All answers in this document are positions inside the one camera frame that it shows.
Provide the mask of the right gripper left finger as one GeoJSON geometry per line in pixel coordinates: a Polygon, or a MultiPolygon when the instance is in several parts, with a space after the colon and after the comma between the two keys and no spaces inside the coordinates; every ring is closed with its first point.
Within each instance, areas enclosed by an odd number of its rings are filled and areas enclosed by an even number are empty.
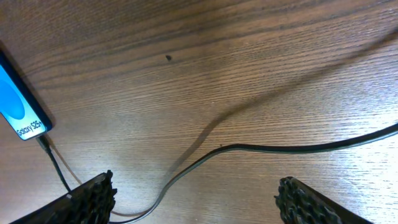
{"type": "Polygon", "coordinates": [[[116,203],[108,170],[11,224],[107,224],[116,203]]]}

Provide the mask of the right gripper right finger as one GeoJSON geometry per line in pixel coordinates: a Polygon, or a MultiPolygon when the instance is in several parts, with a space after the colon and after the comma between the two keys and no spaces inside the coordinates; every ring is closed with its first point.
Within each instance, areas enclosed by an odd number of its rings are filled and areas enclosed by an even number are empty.
{"type": "Polygon", "coordinates": [[[372,224],[295,177],[279,180],[275,204],[287,224],[372,224]]]}

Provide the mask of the blue Galaxy smartphone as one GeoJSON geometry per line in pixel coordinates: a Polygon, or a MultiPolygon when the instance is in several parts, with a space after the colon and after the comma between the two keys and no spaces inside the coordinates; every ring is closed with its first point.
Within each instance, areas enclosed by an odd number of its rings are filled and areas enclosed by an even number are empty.
{"type": "Polygon", "coordinates": [[[3,52],[1,114],[23,141],[37,138],[53,128],[49,116],[3,52]]]}

